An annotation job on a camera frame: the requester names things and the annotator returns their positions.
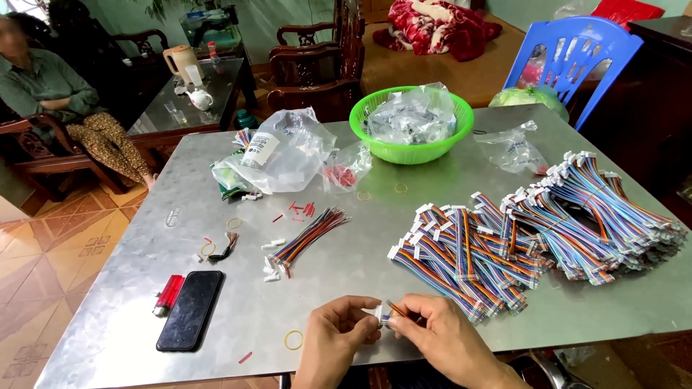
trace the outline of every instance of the blue plastic chair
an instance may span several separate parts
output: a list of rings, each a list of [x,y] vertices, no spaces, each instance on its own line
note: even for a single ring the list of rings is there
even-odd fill
[[[577,38],[574,49],[569,58],[565,59],[567,47],[574,38]],[[564,44],[558,59],[554,61],[560,39],[564,39]],[[504,83],[504,88],[516,86],[531,53],[538,45],[543,45],[547,55],[538,85],[548,84],[553,87],[558,92],[560,101],[566,105],[591,70],[599,62],[611,59],[612,63],[608,71],[605,72],[574,126],[579,131],[596,104],[642,43],[643,41],[638,36],[630,35],[621,26],[602,17],[575,16],[556,21],[537,21],[529,27],[509,77]],[[597,46],[600,46],[600,49],[597,54],[594,54]]]

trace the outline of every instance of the white teapot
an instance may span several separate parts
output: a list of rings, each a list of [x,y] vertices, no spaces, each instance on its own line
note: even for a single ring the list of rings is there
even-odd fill
[[[194,92],[192,93],[190,93],[189,91],[186,91],[185,93],[187,93],[190,97],[190,101],[192,101],[192,104],[195,107],[197,107],[197,109],[201,109],[202,111],[206,111],[214,103],[214,98],[212,98],[212,96],[209,93],[201,91],[197,88],[195,88]]]

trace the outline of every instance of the red floral blanket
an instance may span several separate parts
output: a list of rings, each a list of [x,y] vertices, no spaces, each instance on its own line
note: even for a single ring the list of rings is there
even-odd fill
[[[377,30],[372,39],[392,50],[413,50],[417,55],[451,52],[457,61],[483,55],[485,43],[502,31],[478,13],[442,0],[396,0],[387,16],[389,29]]]

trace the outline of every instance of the black phone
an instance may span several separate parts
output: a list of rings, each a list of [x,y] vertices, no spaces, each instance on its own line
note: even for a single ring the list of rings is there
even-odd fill
[[[195,351],[221,290],[221,271],[188,274],[156,342],[158,351]]]

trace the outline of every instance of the hand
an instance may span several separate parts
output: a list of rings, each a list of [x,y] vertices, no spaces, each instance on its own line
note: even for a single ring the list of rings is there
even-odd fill
[[[410,293],[397,307],[409,316],[422,316],[425,327],[392,312],[389,326],[404,335],[430,364],[457,385],[468,389],[529,388],[507,365],[499,362],[459,306],[449,298]]]
[[[380,339],[377,318],[362,309],[375,309],[381,303],[372,297],[343,296],[313,310],[293,387],[336,388],[361,344]]]
[[[59,100],[43,100],[39,102],[41,107],[48,111],[59,111],[60,109],[67,108],[70,103],[70,98],[61,98]]]

